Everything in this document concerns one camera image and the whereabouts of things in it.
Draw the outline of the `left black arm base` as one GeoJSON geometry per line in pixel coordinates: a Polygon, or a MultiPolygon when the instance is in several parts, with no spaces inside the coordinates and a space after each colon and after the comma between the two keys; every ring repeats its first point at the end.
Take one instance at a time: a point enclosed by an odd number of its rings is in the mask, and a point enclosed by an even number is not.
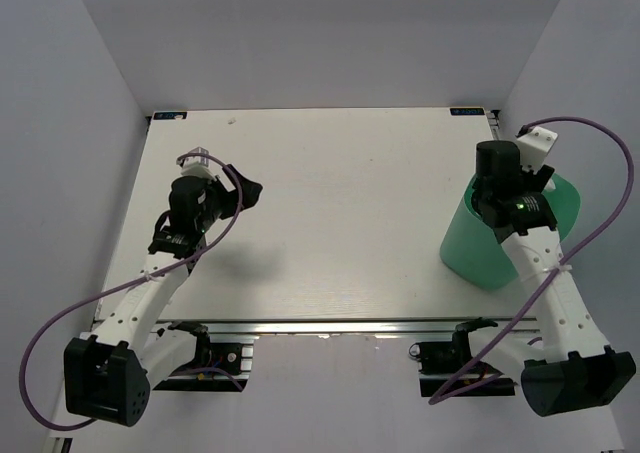
{"type": "Polygon", "coordinates": [[[179,321],[157,331],[161,338],[168,332],[189,333],[196,338],[195,357],[181,365],[156,391],[242,392],[248,382],[249,344],[239,340],[212,339],[204,324],[179,321]]]}

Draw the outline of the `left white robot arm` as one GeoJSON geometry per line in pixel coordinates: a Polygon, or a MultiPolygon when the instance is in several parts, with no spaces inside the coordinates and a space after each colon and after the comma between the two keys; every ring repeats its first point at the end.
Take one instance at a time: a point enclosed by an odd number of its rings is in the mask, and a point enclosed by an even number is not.
{"type": "Polygon", "coordinates": [[[223,172],[234,189],[226,189],[205,166],[184,168],[171,184],[168,209],[154,226],[140,285],[128,288],[93,332],[66,346],[68,412],[133,426],[144,413],[152,389],[181,369],[199,372],[210,366],[214,350],[207,328],[200,323],[173,322],[155,341],[149,336],[204,253],[210,227],[219,220],[233,221],[259,200],[261,184],[231,164],[223,172]]]}

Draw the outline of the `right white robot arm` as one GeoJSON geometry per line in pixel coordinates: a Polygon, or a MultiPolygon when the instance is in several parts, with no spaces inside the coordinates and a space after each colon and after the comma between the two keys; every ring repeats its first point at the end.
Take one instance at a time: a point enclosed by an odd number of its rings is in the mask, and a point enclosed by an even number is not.
{"type": "Polygon", "coordinates": [[[533,288],[527,302],[542,335],[541,358],[518,355],[520,385],[541,417],[606,406],[636,373],[628,352],[615,351],[590,315],[564,258],[557,220],[543,195],[553,174],[526,172],[518,146],[483,141],[476,146],[472,206],[533,288]]]}

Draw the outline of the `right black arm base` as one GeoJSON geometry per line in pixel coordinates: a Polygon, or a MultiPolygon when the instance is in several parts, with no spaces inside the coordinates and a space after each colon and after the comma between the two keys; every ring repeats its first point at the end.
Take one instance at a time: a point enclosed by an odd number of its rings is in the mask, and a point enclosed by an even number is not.
{"type": "MultiPolygon", "coordinates": [[[[471,360],[469,333],[484,328],[497,328],[493,320],[477,318],[456,325],[451,339],[443,341],[423,341],[412,344],[408,349],[409,357],[419,363],[419,384],[421,397],[431,397],[456,371],[471,360]]],[[[470,386],[478,381],[499,373],[487,363],[479,362],[448,391],[470,386]]],[[[463,393],[463,397],[509,397],[515,396],[515,383],[509,378],[495,381],[472,391],[463,393]]]]}

